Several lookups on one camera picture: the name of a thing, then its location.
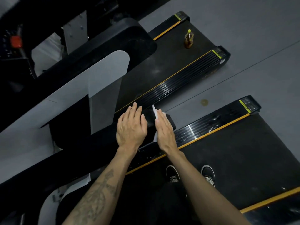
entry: yellow stripe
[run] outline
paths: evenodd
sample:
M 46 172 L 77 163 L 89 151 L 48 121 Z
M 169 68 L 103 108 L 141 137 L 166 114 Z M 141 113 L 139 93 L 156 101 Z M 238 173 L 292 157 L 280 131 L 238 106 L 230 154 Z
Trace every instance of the yellow stripe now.
M 193 62 L 191 62 L 190 64 L 188 64 L 186 67 L 188 67 L 189 65 L 193 64 L 195 61 L 199 60 L 200 58 L 202 58 L 204 55 L 208 54 L 210 51 L 208 51 L 207 53 L 203 54 L 201 57 L 197 58 L 196 60 L 194 60 Z M 155 87 L 151 88 L 150 90 L 148 90 L 147 92 L 145 92 L 144 94 L 142 94 L 141 96 L 137 97 L 135 100 L 137 100 L 138 98 L 141 98 L 143 95 L 145 95 L 146 93 L 148 93 L 149 91 L 153 90 L 154 88 L 156 88 L 157 86 L 159 86 L 160 84 L 162 84 L 163 82 L 159 83 L 158 85 L 156 85 Z M 127 105 L 123 106 L 121 109 L 117 110 L 115 113 L 119 112 L 120 110 L 122 110 L 124 107 L 132 104 L 135 100 L 133 100 L 132 102 L 128 103 Z
M 178 20 L 181 20 L 181 19 L 179 18 L 179 16 L 177 16 L 176 14 L 174 14 L 174 16 L 176 16 L 176 18 L 177 18 Z
M 197 139 L 194 139 L 194 140 L 190 141 L 189 143 L 186 143 L 186 144 L 180 146 L 178 149 L 181 149 L 181 148 L 183 148 L 183 147 L 185 147 L 185 146 L 188 146 L 189 144 L 194 143 L 195 141 L 200 140 L 200 139 L 202 139 L 202 138 L 204 138 L 204 137 L 206 137 L 206 136 L 208 136 L 208 135 L 210 135 L 210 134 L 212 134 L 212 133 L 214 133 L 214 132 L 217 132 L 218 130 L 220 130 L 220 129 L 222 129 L 222 128 L 225 128 L 226 126 L 231 125 L 232 123 L 235 123 L 235 122 L 237 122 L 237 121 L 239 121 L 239 120 L 241 120 L 241 119 L 243 119 L 243 118 L 245 118 L 245 117 L 247 117 L 247 116 L 249 116 L 249 115 L 250 115 L 250 114 L 245 114 L 244 116 L 239 117 L 239 118 L 237 118 L 236 120 L 233 120 L 233 121 L 231 121 L 231 122 L 229 122 L 229 123 L 227 123 L 227 124 L 225 124 L 225 125 L 222 125 L 221 127 L 217 128 L 217 129 L 215 129 L 215 130 L 213 130 L 213 131 L 211 131 L 211 132 L 209 132 L 209 133 L 207 133 L 207 134 L 204 134 L 203 136 L 200 136 L 200 137 L 198 137 Z M 153 159 L 153 160 L 151 160 L 151 161 L 149 161 L 149 162 L 147 162 L 147 163 L 145 163 L 145 164 L 143 164 L 143 165 L 141 165 L 141 166 L 139 166 L 139 167 L 137 167 L 137 168 L 135 168 L 135 169 L 133 169 L 133 170 L 131 170 L 131 171 L 128 171 L 126 174 L 131 174 L 133 171 L 136 171 L 136 170 L 138 170 L 138 169 L 140 169 L 140 168 L 142 168 L 142 167 L 144 167 L 144 166 L 147 166 L 147 165 L 149 165 L 149 164 L 155 162 L 156 160 L 159 160 L 159 159 L 161 159 L 161 158 L 163 158 L 163 157 L 165 157 L 165 156 L 166 156 L 166 155 L 161 155 L 161 156 L 159 156 L 159 157 L 157 157 L 157 158 L 155 158 L 155 159 Z
M 245 103 L 243 103 L 242 100 L 239 100 L 239 101 L 240 101 L 240 103 L 243 105 L 243 107 L 244 107 L 249 113 L 251 113 L 251 111 L 248 109 L 248 107 L 245 105 Z
M 160 33 L 158 36 L 156 36 L 153 40 L 157 40 L 159 37 L 161 37 L 163 34 L 166 34 L 169 30 L 171 30 L 173 27 L 175 27 L 176 25 L 180 24 L 180 21 L 178 21 L 176 24 L 174 24 L 173 26 L 169 27 L 167 30 L 165 30 L 163 33 Z
M 241 213 L 249 212 L 251 210 L 263 207 L 263 206 L 268 205 L 268 204 L 270 204 L 270 203 L 272 203 L 274 201 L 280 200 L 282 198 L 288 197 L 288 196 L 293 195 L 293 194 L 298 193 L 298 192 L 300 192 L 300 187 L 297 187 L 295 189 L 289 190 L 289 191 L 287 191 L 285 193 L 282 193 L 282 194 L 279 194 L 279 195 L 277 195 L 275 197 L 271 197 L 271 198 L 269 198 L 267 200 L 264 200 L 264 201 L 261 201 L 261 202 L 259 202 L 257 204 L 251 205 L 251 206 L 249 206 L 247 208 L 244 208 L 244 209 L 240 210 L 240 212 Z
M 218 56 L 219 58 L 222 58 L 220 55 L 218 55 L 218 53 L 217 52 L 215 52 L 214 50 L 212 50 L 212 52 L 214 52 L 215 53 L 215 55 L 216 56 Z

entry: shoelace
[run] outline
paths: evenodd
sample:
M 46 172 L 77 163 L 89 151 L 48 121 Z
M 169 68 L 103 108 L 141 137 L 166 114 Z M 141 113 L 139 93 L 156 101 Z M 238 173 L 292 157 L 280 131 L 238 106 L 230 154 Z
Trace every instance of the shoelace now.
M 205 179 L 206 179 L 210 184 L 212 184 L 213 186 L 215 186 L 215 185 L 214 185 L 214 181 L 212 180 L 211 177 L 205 176 Z
M 178 179 L 176 176 L 171 176 L 170 177 L 170 182 L 178 182 Z

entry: black sneaker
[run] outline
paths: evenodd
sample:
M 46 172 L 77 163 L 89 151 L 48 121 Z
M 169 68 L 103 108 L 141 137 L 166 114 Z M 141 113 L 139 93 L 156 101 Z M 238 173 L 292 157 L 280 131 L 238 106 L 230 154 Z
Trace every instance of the black sneaker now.
M 170 182 L 178 182 L 180 179 L 179 174 L 173 165 L 167 166 L 166 175 L 168 180 L 170 180 Z
M 205 179 L 212 184 L 214 187 L 216 187 L 215 185 L 215 173 L 212 169 L 211 166 L 208 165 L 204 165 L 201 168 L 201 174 L 205 177 Z

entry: bottle with brown liquid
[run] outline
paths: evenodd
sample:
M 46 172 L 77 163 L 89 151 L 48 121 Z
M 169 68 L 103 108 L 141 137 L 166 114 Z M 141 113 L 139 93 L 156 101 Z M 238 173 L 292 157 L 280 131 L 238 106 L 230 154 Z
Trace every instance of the bottle with brown liquid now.
M 189 29 L 185 35 L 185 48 L 189 49 L 193 45 L 194 33 Z

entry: red button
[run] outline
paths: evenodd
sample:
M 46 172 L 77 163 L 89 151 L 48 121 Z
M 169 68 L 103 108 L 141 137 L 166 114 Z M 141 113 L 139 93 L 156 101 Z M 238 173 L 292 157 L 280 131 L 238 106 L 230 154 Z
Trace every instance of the red button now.
M 22 39 L 18 35 L 14 35 L 10 38 L 10 44 L 13 48 L 22 48 L 23 47 Z

